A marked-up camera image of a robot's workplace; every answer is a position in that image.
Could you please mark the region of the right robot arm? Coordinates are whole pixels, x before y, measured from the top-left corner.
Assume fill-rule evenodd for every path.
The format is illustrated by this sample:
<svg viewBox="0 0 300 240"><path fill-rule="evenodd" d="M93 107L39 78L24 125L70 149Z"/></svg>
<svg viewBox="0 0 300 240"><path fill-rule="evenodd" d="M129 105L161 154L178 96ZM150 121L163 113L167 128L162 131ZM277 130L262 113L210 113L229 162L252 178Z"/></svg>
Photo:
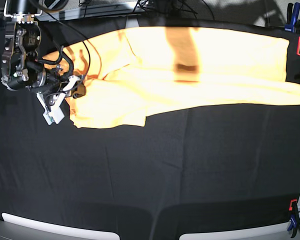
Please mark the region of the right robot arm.
<svg viewBox="0 0 300 240"><path fill-rule="evenodd" d="M86 94L85 75L74 74L74 63L55 40L58 57L39 59L37 49L42 42L42 28L36 17L57 13L68 1L51 4L38 0L7 0L3 16L11 20L5 25L4 51L1 57L1 82L7 89L27 88L51 107L58 98L80 98Z"/></svg>

